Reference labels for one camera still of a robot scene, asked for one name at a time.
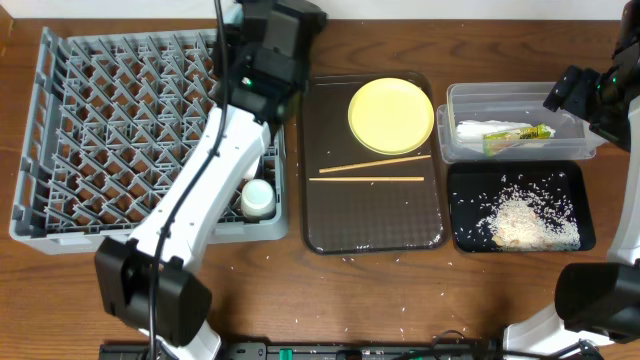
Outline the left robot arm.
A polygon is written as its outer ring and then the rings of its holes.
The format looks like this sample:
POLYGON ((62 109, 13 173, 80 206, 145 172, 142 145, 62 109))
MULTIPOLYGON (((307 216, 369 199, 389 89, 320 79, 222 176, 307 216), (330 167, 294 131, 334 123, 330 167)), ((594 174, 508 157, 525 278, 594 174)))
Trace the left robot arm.
POLYGON ((326 13, 309 1, 246 1, 236 24, 219 21, 212 55, 214 105, 169 191, 128 239, 95 252, 105 311, 147 334, 137 359, 213 359, 211 291, 198 271, 235 190, 268 149, 271 126, 298 110, 310 53, 326 13))

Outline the pile of rice waste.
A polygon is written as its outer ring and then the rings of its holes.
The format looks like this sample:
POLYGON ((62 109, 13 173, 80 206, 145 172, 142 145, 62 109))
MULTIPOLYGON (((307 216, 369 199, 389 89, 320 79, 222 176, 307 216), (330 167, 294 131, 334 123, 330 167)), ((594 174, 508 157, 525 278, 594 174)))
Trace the pile of rice waste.
POLYGON ((575 251, 578 219, 563 171, 455 174, 450 215, 466 252, 575 251))

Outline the white plastic cup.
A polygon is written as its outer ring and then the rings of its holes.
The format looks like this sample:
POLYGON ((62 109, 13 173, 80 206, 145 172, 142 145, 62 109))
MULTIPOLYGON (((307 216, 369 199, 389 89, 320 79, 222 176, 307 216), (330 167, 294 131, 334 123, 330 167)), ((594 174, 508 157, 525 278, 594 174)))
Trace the white plastic cup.
POLYGON ((276 212, 275 191, 262 179, 246 183, 241 192, 241 212, 251 222, 271 219, 276 212))

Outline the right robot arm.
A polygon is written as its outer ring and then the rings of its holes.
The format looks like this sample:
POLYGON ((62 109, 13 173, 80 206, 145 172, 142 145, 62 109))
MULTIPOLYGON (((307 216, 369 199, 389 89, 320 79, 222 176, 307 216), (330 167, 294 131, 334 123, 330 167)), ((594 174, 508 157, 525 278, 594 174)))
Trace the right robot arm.
POLYGON ((505 359, 569 359, 639 338, 639 2, 622 10, 604 72, 570 66, 545 108, 565 110, 592 133, 629 153, 621 212, 605 260, 571 263, 560 273, 554 301, 507 326, 505 359))

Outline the green snack wrapper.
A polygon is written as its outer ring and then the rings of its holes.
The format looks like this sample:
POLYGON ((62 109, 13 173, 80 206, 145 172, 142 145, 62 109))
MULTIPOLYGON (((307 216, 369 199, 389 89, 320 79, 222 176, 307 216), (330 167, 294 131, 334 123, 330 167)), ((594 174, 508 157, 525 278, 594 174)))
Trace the green snack wrapper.
POLYGON ((483 136, 483 152, 494 156, 524 140, 546 140, 553 138, 555 130, 545 124, 494 132, 483 136))

